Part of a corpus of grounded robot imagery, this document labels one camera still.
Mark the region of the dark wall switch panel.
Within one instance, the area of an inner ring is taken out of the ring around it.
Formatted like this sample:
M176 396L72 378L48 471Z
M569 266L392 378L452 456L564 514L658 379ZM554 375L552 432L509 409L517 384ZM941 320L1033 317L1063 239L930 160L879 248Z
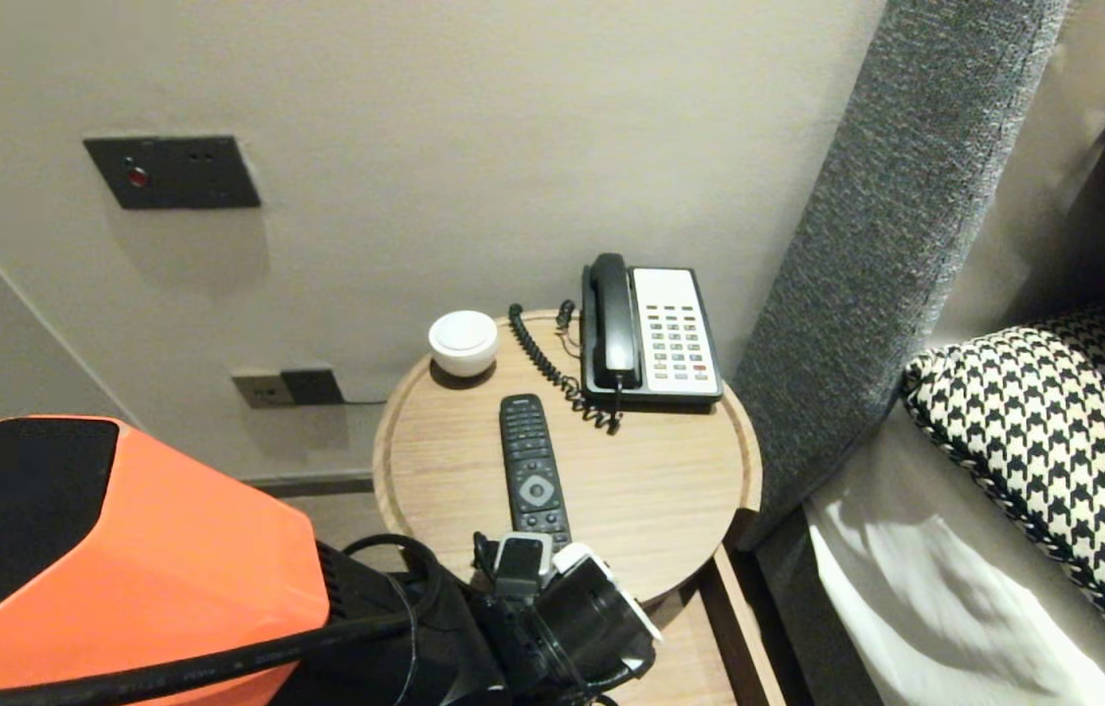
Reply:
M135 135L82 141L123 210L262 206L233 135Z

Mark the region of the white bed sheet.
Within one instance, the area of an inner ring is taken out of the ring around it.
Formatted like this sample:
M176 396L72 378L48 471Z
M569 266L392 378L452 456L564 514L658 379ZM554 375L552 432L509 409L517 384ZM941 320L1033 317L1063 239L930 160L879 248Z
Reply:
M804 504L887 706L1105 706L1105 623L901 405Z

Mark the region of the dark grey bed base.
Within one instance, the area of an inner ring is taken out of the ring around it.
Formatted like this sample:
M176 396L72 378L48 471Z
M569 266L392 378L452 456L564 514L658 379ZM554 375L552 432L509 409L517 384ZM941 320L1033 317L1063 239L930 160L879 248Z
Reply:
M794 509L744 551L762 644L788 706L883 706L820 576L806 513Z

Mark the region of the round wooden nightstand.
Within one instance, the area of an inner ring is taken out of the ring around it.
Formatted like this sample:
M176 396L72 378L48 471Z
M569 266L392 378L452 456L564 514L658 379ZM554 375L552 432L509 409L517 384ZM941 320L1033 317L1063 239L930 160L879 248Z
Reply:
M628 411L609 434L543 378L498 317L488 375L444 375L424 357L385 405L373 447L378 510L392 533L434 551L470 581L473 535L511 529L498 410L534 394L546 411L573 540L609 563L638 602L678 590L726 539L737 509L760 497L760 455L743 407L727 393L708 413Z

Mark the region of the brown skirting board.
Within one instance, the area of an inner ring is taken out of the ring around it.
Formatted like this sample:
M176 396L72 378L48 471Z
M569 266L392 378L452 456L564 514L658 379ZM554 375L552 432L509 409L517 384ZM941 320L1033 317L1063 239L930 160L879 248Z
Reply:
M248 486L269 493L278 499L344 495L344 493L373 493L373 477L360 474L327 474L314 477L269 477L244 480Z

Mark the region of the white round puck device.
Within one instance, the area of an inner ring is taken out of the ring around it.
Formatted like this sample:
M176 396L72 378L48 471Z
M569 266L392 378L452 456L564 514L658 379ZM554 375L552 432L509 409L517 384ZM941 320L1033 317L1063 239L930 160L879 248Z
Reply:
M453 310L427 331L430 357L441 371L455 378L485 375L499 349L499 326L476 310Z

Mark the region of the houndstooth black and white pillow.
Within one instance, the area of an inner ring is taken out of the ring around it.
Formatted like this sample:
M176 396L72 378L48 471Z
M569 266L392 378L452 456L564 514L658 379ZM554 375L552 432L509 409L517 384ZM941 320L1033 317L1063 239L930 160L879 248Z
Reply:
M1105 622L1105 301L925 350L899 398Z

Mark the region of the grey wall socket plate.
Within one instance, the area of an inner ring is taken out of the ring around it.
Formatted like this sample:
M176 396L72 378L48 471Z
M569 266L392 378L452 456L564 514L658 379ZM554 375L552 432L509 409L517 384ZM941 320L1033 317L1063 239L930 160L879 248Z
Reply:
M236 392L251 408L288 408L295 407L286 379L282 375L255 372L255 375L230 376Z

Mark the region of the black and white desk telephone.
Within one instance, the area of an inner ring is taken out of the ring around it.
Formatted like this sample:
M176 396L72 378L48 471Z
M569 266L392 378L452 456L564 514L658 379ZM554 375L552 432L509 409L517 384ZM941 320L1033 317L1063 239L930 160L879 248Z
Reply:
M594 261L583 268L580 278L580 384L585 397L615 408L701 410L715 405L726 384L699 282L692 268L632 267L625 260L634 305L640 384L618 390L597 384L594 293L589 282Z

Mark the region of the grey upholstered headboard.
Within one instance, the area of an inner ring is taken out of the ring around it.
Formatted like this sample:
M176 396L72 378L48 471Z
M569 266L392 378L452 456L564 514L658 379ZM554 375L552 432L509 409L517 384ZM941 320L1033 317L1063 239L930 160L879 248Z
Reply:
M1073 0L885 0L732 388L762 544L888 417L983 224Z

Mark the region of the black telephone handset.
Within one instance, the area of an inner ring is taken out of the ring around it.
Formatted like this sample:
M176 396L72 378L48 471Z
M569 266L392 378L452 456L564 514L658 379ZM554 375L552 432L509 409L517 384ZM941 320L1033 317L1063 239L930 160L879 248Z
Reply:
M589 272L594 293L597 384L634 389L640 384L640 361L634 336L634 305L625 260L620 254L598 255Z

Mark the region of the slim black remote control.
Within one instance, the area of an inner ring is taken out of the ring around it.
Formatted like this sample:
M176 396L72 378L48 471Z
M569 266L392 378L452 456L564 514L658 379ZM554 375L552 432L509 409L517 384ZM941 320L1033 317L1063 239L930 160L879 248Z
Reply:
M503 398L498 420L512 529L546 533L552 550L566 548L572 533L540 398Z

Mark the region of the beige upholstered headboard panel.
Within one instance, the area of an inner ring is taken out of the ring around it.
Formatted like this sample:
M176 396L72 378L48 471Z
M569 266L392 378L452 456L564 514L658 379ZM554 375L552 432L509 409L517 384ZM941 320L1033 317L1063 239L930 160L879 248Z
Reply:
M1072 0L932 347L1105 299L1105 0Z

